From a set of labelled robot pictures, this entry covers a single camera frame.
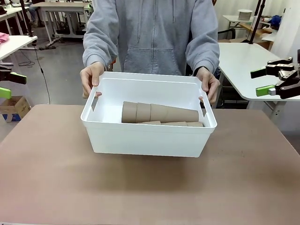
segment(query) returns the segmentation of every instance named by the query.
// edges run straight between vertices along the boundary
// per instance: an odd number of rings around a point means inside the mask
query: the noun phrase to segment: blue object
[[[281,17],[278,15],[275,15],[272,17],[272,19],[269,21],[271,24],[271,27],[274,27],[276,30],[279,29],[280,23],[281,23]]]
[[[19,122],[21,121],[21,118],[19,114],[12,114],[12,117],[9,117],[7,114],[2,114],[4,120],[6,122]]]

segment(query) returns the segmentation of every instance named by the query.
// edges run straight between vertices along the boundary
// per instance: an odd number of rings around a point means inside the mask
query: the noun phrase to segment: cardboard box
[[[30,111],[30,105],[23,96],[12,96],[0,105],[0,114],[6,122],[19,122]]]

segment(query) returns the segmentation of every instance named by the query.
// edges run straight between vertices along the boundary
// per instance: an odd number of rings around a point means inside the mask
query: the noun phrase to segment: paper cup
[[[151,104],[150,120],[160,121],[161,123],[198,122],[199,114],[197,110]]]
[[[136,110],[136,123],[150,122],[151,105],[138,103]]]
[[[139,124],[150,124],[150,125],[160,125],[160,121],[144,122]]]
[[[178,127],[187,127],[188,124],[186,122],[176,122],[176,123],[162,123],[161,125],[166,126],[178,126]]]
[[[198,128],[202,128],[204,127],[203,124],[201,122],[191,122],[191,123],[187,123],[188,127],[198,127]]]
[[[135,123],[137,103],[124,102],[122,110],[122,123]]]

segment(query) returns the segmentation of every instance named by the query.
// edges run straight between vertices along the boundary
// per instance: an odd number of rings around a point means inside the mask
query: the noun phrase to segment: white bucket
[[[102,92],[95,109],[96,91]],[[198,97],[203,97],[203,115]],[[205,127],[121,123],[124,101],[167,105],[199,112]],[[199,157],[216,119],[196,77],[105,72],[92,88],[81,120],[96,153]]]
[[[249,9],[239,9],[239,20],[249,21],[251,19],[252,10]]]

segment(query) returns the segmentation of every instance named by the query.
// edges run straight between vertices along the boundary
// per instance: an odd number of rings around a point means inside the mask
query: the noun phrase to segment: black cable
[[[50,101],[50,94],[49,94],[49,90],[48,90],[48,85],[47,85],[46,77],[45,77],[45,75],[44,75],[44,71],[43,71],[43,69],[42,69],[42,67],[41,67],[41,64],[39,63],[39,60],[38,60],[38,52],[37,52],[35,46],[34,46],[34,50],[36,51],[37,62],[38,62],[38,65],[39,65],[39,67],[40,67],[40,69],[41,69],[42,75],[43,75],[44,80],[45,80],[45,85],[46,85],[46,88],[47,88],[47,93],[48,93],[48,98],[49,98],[49,104],[51,104],[51,101]]]
[[[25,55],[25,54],[22,52],[22,50],[20,50],[20,51],[21,51],[21,53],[23,54],[23,56],[25,56],[25,58],[27,58],[29,61],[21,62],[21,63],[19,63],[18,65],[19,65],[20,67],[29,67],[29,66],[33,66],[33,65],[35,64],[35,62],[31,61],[31,60],[27,57],[27,55]]]

